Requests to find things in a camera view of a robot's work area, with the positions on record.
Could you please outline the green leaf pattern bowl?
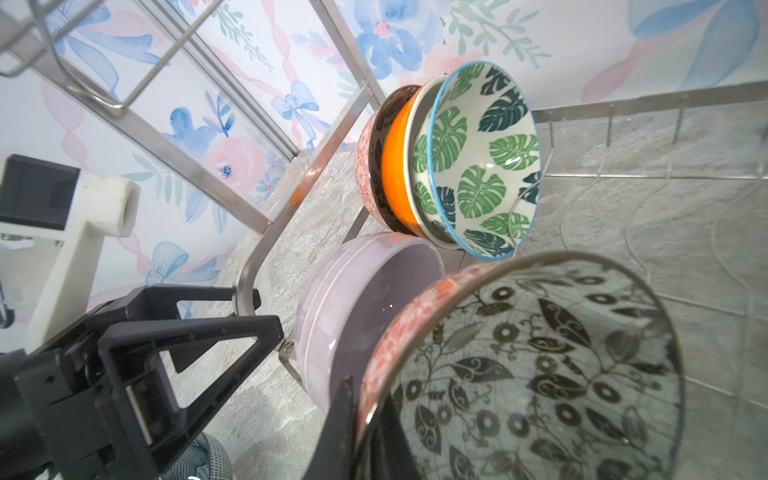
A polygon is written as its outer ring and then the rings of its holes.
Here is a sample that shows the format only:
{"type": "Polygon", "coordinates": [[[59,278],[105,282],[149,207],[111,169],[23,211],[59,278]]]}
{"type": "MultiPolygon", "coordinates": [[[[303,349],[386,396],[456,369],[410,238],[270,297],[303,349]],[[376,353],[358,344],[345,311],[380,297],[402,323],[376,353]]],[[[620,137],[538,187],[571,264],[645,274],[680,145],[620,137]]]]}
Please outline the green leaf pattern bowl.
{"type": "Polygon", "coordinates": [[[537,211],[539,138],[524,95],[500,66],[439,77],[417,109],[409,180],[427,231],[446,249],[508,258],[537,211]]]}

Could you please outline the stainless steel dish rack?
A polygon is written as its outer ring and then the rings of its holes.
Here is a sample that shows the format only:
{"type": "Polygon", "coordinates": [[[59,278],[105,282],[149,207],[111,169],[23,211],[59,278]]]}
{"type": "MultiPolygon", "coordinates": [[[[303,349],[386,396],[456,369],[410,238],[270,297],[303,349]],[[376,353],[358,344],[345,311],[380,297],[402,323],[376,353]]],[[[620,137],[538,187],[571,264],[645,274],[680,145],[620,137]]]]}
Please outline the stainless steel dish rack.
{"type": "MultiPolygon", "coordinates": [[[[354,78],[306,1],[175,1],[293,150],[324,137],[354,78]]],[[[385,91],[488,60],[535,108],[763,80],[763,1],[342,1],[385,91]]],[[[767,106],[557,124],[525,249],[617,254],[686,314],[690,374],[767,400],[767,106]]]]}

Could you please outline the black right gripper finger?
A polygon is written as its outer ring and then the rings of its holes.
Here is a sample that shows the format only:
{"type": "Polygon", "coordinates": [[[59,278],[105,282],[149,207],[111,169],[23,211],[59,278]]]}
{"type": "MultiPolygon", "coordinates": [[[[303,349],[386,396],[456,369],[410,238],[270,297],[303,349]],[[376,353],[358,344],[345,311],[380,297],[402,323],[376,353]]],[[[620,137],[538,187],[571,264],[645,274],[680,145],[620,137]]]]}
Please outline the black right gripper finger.
{"type": "Polygon", "coordinates": [[[356,435],[356,402],[353,377],[338,385],[318,443],[303,480],[337,480],[353,477],[356,435]]]}

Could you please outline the lilac bowl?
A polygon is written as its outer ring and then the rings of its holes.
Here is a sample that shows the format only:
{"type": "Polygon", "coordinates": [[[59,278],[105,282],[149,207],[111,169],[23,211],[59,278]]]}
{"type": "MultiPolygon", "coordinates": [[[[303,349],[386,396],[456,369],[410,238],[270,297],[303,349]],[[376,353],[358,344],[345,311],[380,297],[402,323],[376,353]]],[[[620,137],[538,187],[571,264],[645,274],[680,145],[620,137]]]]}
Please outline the lilac bowl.
{"type": "Polygon", "coordinates": [[[401,233],[344,243],[328,255],[304,289],[295,322],[295,351],[304,390],[326,413],[339,383],[353,394],[376,345],[400,311],[443,278],[439,250],[401,233]]]}

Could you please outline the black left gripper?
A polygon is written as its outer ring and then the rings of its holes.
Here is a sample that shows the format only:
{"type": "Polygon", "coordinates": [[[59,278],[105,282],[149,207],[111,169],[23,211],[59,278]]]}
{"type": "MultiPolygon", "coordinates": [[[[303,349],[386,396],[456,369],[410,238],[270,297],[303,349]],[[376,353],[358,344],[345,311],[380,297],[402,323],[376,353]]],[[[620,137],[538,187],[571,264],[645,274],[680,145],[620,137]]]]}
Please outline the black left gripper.
{"type": "Polygon", "coordinates": [[[153,479],[283,339],[274,315],[153,320],[145,300],[1,357],[1,476],[153,479]]]}

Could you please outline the white bowl orange outside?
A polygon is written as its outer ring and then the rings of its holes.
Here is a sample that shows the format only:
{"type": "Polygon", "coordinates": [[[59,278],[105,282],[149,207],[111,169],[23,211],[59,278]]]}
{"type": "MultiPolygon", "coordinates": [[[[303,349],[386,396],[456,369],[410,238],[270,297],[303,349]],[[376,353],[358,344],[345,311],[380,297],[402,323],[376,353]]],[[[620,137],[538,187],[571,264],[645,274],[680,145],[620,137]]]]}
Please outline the white bowl orange outside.
{"type": "Polygon", "coordinates": [[[406,232],[428,239],[440,248],[448,248],[449,244],[436,236],[424,223],[418,214],[411,193],[408,146],[409,134],[412,130],[411,110],[425,96],[442,86],[445,76],[438,76],[416,89],[396,115],[384,142],[381,174],[384,193],[388,206],[396,218],[406,227],[406,232]]]}

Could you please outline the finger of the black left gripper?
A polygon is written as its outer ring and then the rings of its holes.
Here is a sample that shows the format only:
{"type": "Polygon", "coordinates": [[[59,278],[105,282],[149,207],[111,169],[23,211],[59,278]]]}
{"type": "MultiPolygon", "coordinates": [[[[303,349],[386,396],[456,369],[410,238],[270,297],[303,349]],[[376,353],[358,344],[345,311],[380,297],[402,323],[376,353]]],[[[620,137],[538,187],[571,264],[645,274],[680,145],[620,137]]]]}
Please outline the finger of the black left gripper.
{"type": "MultiPolygon", "coordinates": [[[[191,311],[191,304],[203,302],[227,303],[231,304],[233,299],[233,288],[209,287],[209,286],[185,286],[185,285],[153,285],[143,286],[132,290],[130,293],[119,299],[119,319],[121,321],[165,321],[165,320],[186,320],[192,319],[191,313],[186,316],[179,313],[179,304],[186,305],[185,308],[191,311]]],[[[171,360],[177,373],[183,372],[204,353],[206,353],[214,344],[215,340],[200,343],[196,346],[174,347],[171,349],[171,360]]],[[[141,375],[143,363],[145,360],[139,359],[138,353],[133,351],[132,346],[119,347],[119,375],[141,375]]],[[[254,362],[246,365],[238,360],[233,364],[238,366],[238,373],[242,375],[251,375],[259,366],[262,357],[252,358],[254,362]]]]}

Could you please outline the small patterned dish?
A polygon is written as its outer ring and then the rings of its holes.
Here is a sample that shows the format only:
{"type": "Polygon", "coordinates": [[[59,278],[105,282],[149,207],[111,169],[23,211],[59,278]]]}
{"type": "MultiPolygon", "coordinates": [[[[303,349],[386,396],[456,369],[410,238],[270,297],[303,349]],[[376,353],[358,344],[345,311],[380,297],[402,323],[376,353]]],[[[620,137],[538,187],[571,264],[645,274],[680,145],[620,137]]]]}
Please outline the small patterned dish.
{"type": "Polygon", "coordinates": [[[557,251],[438,280],[368,363],[354,468],[394,479],[669,479],[685,387],[672,321],[611,259],[557,251]]]}

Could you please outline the dark blue patterned bowl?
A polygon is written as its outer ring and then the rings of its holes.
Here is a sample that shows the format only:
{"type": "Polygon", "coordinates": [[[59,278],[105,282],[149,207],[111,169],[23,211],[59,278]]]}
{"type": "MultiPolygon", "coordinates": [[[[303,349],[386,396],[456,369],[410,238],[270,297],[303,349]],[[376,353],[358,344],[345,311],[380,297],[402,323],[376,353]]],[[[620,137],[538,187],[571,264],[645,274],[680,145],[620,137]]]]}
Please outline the dark blue patterned bowl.
{"type": "Polygon", "coordinates": [[[233,480],[230,457],[212,435],[201,433],[182,453],[162,480],[233,480]]]}

